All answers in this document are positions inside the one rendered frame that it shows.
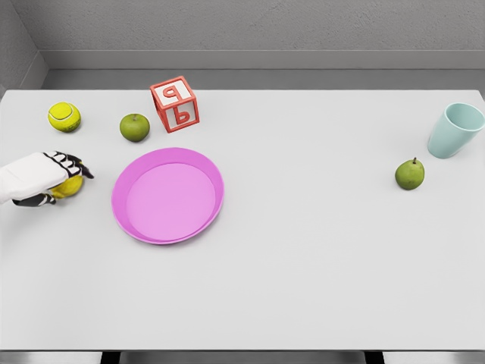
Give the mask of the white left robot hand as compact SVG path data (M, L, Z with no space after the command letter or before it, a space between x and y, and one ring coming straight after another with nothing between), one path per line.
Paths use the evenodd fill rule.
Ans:
M94 178L80 158L59 151L34 152L5 166L17 179L9 200L16 206L54 205L57 199L49 192L51 188L75 175Z

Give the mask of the yellow lemon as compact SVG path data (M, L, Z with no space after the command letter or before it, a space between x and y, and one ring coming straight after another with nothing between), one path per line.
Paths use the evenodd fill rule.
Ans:
M50 189L51 194L56 199L64 199L75 195L83 185L83 176L75 175L68 178L63 183Z

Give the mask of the pink round plate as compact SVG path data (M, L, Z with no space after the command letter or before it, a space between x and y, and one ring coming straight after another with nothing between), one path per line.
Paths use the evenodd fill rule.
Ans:
M142 242L178 243L202 232L224 201L224 180L205 155L184 148L146 153L120 173L111 209L120 228Z

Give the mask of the yellow tennis ball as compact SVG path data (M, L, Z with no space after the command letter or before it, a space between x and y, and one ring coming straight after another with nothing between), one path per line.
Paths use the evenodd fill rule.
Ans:
M80 126L80 111L69 102L58 102L48 110L48 122L58 131L73 132Z

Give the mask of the green apple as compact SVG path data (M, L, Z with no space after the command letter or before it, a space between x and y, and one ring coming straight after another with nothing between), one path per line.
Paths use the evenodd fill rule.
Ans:
M138 143L149 135L150 123L144 115L128 114L122 117L119 128L126 140Z

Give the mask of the red letter block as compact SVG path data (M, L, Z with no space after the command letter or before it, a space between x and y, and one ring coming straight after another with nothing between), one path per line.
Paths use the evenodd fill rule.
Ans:
M184 76L156 83L149 90L168 133L199 123L197 98Z

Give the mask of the green pear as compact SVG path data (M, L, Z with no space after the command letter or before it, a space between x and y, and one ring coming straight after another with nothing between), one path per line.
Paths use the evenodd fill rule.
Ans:
M404 190L414 190L424 181L425 170L422 163L414 157L403 162L395 171L395 180Z

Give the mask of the light teal cup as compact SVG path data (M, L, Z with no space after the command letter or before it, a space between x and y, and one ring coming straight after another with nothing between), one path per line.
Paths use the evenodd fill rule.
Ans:
M445 107L430 134L427 149L437 158L450 158L485 128L485 115L468 103Z

